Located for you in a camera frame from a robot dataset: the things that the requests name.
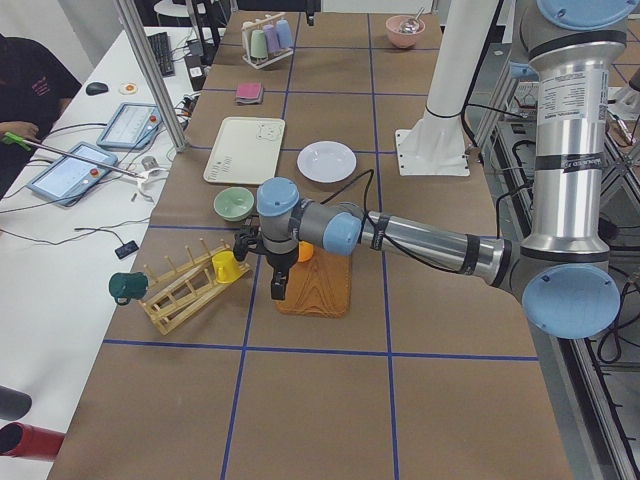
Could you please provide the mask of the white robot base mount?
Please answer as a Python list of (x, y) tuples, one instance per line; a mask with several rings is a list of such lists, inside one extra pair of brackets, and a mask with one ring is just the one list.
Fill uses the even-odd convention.
[(467, 176), (463, 109), (487, 34), (501, 10), (498, 0), (450, 4), (424, 115), (396, 132), (402, 176)]

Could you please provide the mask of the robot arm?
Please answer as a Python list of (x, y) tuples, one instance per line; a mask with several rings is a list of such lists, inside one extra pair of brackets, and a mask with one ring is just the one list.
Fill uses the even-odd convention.
[(256, 250), (285, 296), (301, 242), (348, 256), (357, 245), (483, 279), (517, 298), (527, 319), (565, 339), (595, 335), (619, 313), (598, 222), (609, 70), (626, 46), (633, 1), (520, 1), (512, 51), (538, 78), (533, 219), (520, 242), (444, 231), (350, 204), (327, 206), (275, 177), (257, 190)]

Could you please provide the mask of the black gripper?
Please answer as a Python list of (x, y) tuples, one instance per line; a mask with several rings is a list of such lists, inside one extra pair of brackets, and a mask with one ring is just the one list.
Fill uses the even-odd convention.
[(285, 300), (290, 269), (296, 264), (296, 249), (285, 253), (276, 253), (269, 249), (265, 253), (267, 263), (273, 269), (271, 281), (271, 298), (273, 300)]

